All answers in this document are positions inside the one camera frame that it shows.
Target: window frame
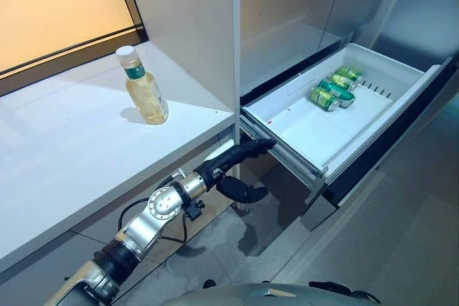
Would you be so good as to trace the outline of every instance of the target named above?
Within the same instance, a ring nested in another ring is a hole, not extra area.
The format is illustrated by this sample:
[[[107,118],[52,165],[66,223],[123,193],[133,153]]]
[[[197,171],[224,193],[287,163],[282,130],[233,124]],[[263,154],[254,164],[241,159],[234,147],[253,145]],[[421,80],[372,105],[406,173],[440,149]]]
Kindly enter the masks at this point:
[[[31,61],[24,62],[20,65],[9,68],[7,70],[0,71],[1,77],[6,73],[10,73],[14,70],[27,67],[27,65],[38,63],[29,68],[22,69],[16,73],[1,78],[0,97],[10,92],[26,87],[35,82],[39,82],[40,80],[46,79],[58,73],[69,70],[73,67],[112,54],[120,46],[135,45],[141,42],[148,41],[148,35],[146,33],[145,26],[143,25],[141,15],[138,11],[136,0],[124,1],[126,3],[126,6],[128,7],[129,14],[131,15],[131,18],[133,20],[133,26],[120,29],[116,32],[105,34],[103,36],[94,37],[85,42],[81,42],[73,46],[66,47],[56,52],[46,54],[41,57],[37,57]],[[92,44],[89,47],[83,47],[79,50],[73,51],[74,49],[85,46],[87,44],[91,44],[93,42],[100,41],[101,39],[106,40]],[[68,53],[59,57],[52,58],[55,55],[63,54],[65,52]],[[49,60],[39,63],[39,61],[46,59]]]

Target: floor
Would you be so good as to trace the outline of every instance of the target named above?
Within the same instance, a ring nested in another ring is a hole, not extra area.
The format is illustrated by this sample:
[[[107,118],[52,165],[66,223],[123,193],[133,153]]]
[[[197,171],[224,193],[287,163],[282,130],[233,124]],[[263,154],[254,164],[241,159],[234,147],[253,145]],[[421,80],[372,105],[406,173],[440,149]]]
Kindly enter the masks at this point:
[[[256,182],[269,197],[228,208],[115,305],[160,305],[209,278],[334,281],[385,305],[459,305],[458,145],[459,95],[312,232],[297,217],[307,191],[278,166]]]

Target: cable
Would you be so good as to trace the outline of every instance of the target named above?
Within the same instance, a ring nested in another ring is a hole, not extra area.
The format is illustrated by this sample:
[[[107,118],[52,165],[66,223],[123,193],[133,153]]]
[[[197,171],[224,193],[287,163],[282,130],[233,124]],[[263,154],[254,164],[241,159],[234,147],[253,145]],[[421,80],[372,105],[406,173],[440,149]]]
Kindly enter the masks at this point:
[[[118,218],[118,231],[120,231],[123,228],[123,216],[126,214],[126,212],[134,207],[136,204],[141,204],[142,202],[147,202],[150,198],[146,197],[144,199],[137,200],[133,202],[132,204],[129,204],[127,207],[123,209],[123,211],[120,214],[120,217]]]
[[[164,239],[164,240],[169,240],[171,242],[185,244],[187,239],[188,239],[188,233],[187,233],[187,230],[186,230],[186,213],[184,213],[184,215],[182,216],[181,223],[182,223],[182,225],[184,227],[184,238],[183,238],[183,240],[180,240],[180,239],[177,239],[177,238],[171,238],[169,236],[160,236],[159,239]]]
[[[160,182],[160,184],[156,187],[156,190],[163,188],[167,183],[171,183],[174,180],[172,176],[167,177],[164,181]],[[123,228],[123,216],[126,212],[134,207],[136,204],[141,204],[142,202],[147,202],[150,198],[144,198],[137,201],[134,201],[132,204],[127,205],[123,211],[121,212],[120,216],[118,217],[118,231]]]

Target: metal robot arm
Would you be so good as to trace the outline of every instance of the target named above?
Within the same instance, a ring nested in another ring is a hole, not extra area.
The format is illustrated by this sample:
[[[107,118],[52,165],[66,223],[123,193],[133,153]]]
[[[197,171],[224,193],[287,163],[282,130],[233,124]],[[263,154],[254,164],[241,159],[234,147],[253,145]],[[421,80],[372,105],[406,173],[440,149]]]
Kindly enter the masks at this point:
[[[131,219],[92,261],[86,262],[53,295],[46,306],[109,305],[120,286],[158,241],[162,229],[184,209],[191,220],[201,214],[195,199],[217,185],[217,190],[239,202],[262,199],[267,190],[253,189],[226,176],[231,167],[246,158],[266,154],[274,140],[254,140],[236,145],[216,158],[203,162],[189,176],[155,190],[142,212]]]

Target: refrigerator drawer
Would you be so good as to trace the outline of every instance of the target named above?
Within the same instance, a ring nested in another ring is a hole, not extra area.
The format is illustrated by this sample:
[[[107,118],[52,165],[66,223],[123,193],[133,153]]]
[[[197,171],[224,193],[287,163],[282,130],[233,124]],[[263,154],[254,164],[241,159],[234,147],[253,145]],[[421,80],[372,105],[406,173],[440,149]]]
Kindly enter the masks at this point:
[[[244,106],[241,127],[253,138],[276,139],[273,155],[310,190],[323,190],[408,109],[449,61],[422,72],[348,44]],[[309,100],[309,92],[341,66],[362,71],[364,83],[353,91],[356,100],[351,106],[328,113]]]

